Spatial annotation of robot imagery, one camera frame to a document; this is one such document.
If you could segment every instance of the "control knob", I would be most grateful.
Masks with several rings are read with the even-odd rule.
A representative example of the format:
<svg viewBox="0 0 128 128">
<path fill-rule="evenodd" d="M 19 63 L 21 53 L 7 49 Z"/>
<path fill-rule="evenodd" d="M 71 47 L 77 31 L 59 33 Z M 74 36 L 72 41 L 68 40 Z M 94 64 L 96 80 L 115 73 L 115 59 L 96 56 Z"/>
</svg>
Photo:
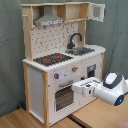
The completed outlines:
<svg viewBox="0 0 128 128">
<path fill-rule="evenodd" d="M 78 68 L 77 67 L 73 67 L 72 71 L 75 72 Z"/>
<path fill-rule="evenodd" d="M 54 78 L 55 78 L 55 79 L 59 79 L 59 74 L 58 74 L 58 73 L 55 73 L 55 74 L 54 74 Z"/>
</svg>

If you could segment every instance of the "oven window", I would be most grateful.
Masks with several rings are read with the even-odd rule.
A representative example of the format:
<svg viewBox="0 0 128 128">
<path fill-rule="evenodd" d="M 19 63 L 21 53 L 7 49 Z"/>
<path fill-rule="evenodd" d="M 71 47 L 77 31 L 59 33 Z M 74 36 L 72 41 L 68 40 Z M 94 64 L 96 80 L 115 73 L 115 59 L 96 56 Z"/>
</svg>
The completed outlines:
<svg viewBox="0 0 128 128">
<path fill-rule="evenodd" d="M 73 103 L 74 92 L 70 87 L 59 90 L 55 94 L 56 99 L 56 111 L 59 111 Z"/>
</svg>

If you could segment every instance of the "pegboard backsplash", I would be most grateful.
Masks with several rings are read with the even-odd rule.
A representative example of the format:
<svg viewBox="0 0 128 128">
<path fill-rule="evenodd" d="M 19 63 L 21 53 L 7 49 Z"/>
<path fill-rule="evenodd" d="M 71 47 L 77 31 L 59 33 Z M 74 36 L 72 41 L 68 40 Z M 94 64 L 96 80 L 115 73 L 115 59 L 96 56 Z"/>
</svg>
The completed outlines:
<svg viewBox="0 0 128 128">
<path fill-rule="evenodd" d="M 36 27 L 31 30 L 33 59 L 45 54 L 60 52 L 67 49 L 70 37 L 78 33 L 79 22 Z M 78 36 L 73 38 L 78 46 Z"/>
</svg>

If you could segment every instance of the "upper shelf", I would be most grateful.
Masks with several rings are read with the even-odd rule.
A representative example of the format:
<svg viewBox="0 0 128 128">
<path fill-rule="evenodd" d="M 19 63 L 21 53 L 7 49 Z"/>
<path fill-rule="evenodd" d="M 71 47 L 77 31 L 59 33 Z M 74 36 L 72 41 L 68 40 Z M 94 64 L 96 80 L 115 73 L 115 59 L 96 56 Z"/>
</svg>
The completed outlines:
<svg viewBox="0 0 128 128">
<path fill-rule="evenodd" d="M 52 15 L 45 15 L 46 12 L 48 12 L 45 10 L 46 7 L 49 7 L 48 5 L 51 6 L 51 12 L 53 13 Z M 22 4 L 22 14 L 25 22 L 28 22 L 30 28 L 33 28 L 35 27 L 36 24 L 35 22 L 38 19 L 41 19 L 38 20 L 40 21 L 39 23 L 41 24 L 41 26 L 63 23 L 61 21 L 65 21 L 65 23 L 67 23 L 67 22 L 82 21 L 88 19 L 93 19 L 103 22 L 104 8 L 105 8 L 104 4 L 94 4 L 90 2 Z"/>
<path fill-rule="evenodd" d="M 44 15 L 43 8 L 46 5 L 52 5 L 53 14 L 63 18 L 65 23 L 81 21 L 87 20 L 89 3 L 90 2 L 22 4 L 22 14 L 23 17 L 28 18 L 31 28 L 35 27 L 34 21 Z"/>
</svg>

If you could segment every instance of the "cabinet door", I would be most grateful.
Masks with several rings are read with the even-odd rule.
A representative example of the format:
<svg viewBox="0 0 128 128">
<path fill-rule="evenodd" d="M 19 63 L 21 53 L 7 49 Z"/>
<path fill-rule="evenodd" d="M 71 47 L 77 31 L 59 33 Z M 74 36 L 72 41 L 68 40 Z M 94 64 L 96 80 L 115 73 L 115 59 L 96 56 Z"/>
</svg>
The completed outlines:
<svg viewBox="0 0 128 128">
<path fill-rule="evenodd" d="M 97 20 L 103 22 L 104 19 L 105 4 L 94 4 L 88 5 L 88 20 Z"/>
</svg>

